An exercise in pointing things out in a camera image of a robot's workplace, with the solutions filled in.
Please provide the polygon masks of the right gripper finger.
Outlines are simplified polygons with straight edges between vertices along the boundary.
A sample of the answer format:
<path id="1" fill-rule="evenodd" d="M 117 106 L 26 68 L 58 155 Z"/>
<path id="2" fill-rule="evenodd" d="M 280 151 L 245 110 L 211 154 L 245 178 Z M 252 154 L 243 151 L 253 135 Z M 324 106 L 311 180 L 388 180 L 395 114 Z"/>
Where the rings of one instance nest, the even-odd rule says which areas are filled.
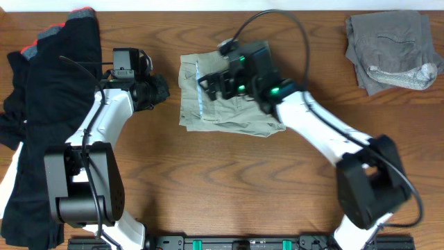
<path id="1" fill-rule="evenodd" d="M 211 101 L 215 101 L 217 99 L 216 97 L 217 88 L 216 84 L 213 81 L 199 79 L 198 84 Z"/>
<path id="2" fill-rule="evenodd" d="M 222 75 L 219 72 L 206 74 L 198 79 L 198 83 L 220 83 L 222 81 Z"/>

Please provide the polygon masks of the khaki shorts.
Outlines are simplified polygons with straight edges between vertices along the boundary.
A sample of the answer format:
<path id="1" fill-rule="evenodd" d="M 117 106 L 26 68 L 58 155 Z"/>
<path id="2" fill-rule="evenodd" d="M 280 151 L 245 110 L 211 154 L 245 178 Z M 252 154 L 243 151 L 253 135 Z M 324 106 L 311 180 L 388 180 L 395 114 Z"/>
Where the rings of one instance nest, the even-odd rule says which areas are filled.
<path id="1" fill-rule="evenodd" d="M 264 114 L 257 103 L 245 97 L 212 101 L 198 85 L 206 74 L 228 68 L 228 61 L 220 53 L 181 55 L 178 86 L 181 89 L 179 125 L 188 131 L 220 131 L 266 138 L 286 126 Z"/>

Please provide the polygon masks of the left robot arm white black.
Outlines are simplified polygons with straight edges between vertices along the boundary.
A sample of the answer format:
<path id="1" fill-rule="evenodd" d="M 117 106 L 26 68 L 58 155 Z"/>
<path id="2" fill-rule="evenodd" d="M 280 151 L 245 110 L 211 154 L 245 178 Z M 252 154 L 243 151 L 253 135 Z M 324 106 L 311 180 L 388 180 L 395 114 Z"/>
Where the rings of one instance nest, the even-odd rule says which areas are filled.
<path id="1" fill-rule="evenodd" d="M 138 111 L 169 97 L 160 74 L 98 82 L 94 103 L 79 128 L 44 154 L 52 218 L 92 232 L 89 249 L 151 249 L 146 227 L 125 209 L 125 191 L 114 148 L 122 128 Z"/>

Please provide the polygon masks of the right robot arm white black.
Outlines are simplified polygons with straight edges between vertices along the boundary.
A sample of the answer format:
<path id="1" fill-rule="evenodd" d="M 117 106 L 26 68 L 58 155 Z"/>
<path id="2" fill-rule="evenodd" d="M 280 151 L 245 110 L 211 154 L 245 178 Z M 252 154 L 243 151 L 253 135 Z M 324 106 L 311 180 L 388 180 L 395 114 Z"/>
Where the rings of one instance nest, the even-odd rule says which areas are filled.
<path id="1" fill-rule="evenodd" d="M 344 213 L 326 249 L 370 249 L 395 211 L 418 193 L 398 149 L 386 135 L 371 137 L 342 122 L 304 88 L 277 70 L 209 73 L 198 84 L 211 100 L 247 95 L 316 148 L 336 169 Z"/>

